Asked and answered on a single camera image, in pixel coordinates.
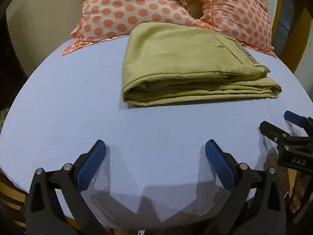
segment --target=polka dot pillow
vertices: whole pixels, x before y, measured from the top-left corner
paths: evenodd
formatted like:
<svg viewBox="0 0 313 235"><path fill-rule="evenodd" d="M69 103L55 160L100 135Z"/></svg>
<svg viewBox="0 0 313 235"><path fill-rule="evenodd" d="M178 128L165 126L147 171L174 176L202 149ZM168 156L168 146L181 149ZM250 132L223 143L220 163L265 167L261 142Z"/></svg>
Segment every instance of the polka dot pillow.
<svg viewBox="0 0 313 235"><path fill-rule="evenodd" d="M63 55L97 42L130 34L143 22L200 27L190 16L191 0L83 0L83 14Z"/></svg>
<svg viewBox="0 0 313 235"><path fill-rule="evenodd" d="M267 0L200 0L201 28L236 38L244 46L275 56Z"/></svg>

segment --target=folded garment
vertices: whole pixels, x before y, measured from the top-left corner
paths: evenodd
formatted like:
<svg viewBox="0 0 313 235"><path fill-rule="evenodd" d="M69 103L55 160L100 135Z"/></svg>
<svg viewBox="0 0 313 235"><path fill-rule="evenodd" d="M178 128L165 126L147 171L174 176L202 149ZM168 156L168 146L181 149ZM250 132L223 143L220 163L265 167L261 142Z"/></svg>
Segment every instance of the folded garment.
<svg viewBox="0 0 313 235"><path fill-rule="evenodd" d="M122 98L140 106L276 98L278 83L234 38L195 27L142 23L130 34Z"/></svg>

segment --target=white sheet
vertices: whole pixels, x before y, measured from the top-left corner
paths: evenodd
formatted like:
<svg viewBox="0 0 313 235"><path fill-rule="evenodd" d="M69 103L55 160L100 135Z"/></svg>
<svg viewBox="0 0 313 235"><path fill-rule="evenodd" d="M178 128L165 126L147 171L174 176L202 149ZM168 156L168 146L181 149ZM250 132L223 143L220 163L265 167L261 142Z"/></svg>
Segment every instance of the white sheet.
<svg viewBox="0 0 313 235"><path fill-rule="evenodd" d="M128 106L120 98L128 38L62 57L68 41L31 75L0 138L0 167L19 188L29 191L36 168L60 169L102 139L107 156L82 193L98 220L122 229L187 225L216 215L228 197L206 160L207 140L263 169L276 167L277 155L262 121L305 135L283 118L286 110L313 116L303 87L279 59L251 50L282 86L278 99ZM62 197L61 205L71 217Z"/></svg>

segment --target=blue rubber tip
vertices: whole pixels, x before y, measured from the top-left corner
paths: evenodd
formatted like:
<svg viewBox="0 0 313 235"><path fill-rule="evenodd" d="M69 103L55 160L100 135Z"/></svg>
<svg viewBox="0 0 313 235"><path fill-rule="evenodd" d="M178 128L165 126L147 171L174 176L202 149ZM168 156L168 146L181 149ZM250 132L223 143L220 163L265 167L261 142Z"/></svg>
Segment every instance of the blue rubber tip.
<svg viewBox="0 0 313 235"><path fill-rule="evenodd" d="M293 124L295 124L301 128L304 128L306 126L306 120L304 119L304 117L299 116L299 115L297 115L297 114L295 114L289 110L287 110L285 112L284 118L287 121L289 121L289 122L291 122L291 123L293 123Z"/></svg>
<svg viewBox="0 0 313 235"><path fill-rule="evenodd" d="M223 152L214 140L209 140L205 145L205 154L212 164L223 187L234 192L236 189L235 174L223 157Z"/></svg>
<svg viewBox="0 0 313 235"><path fill-rule="evenodd" d="M76 189L87 190L100 164L105 158L106 146L103 141L98 141L89 158L85 161L76 175Z"/></svg>

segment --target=green pants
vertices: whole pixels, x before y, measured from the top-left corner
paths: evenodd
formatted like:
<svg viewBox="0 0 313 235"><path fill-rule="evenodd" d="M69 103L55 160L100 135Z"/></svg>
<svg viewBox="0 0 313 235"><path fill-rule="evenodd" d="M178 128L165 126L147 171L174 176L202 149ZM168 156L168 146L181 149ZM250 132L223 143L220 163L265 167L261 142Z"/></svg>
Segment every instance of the green pants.
<svg viewBox="0 0 313 235"><path fill-rule="evenodd" d="M122 98L148 106L193 100L276 98L281 87L240 43L223 34L142 23L130 34Z"/></svg>

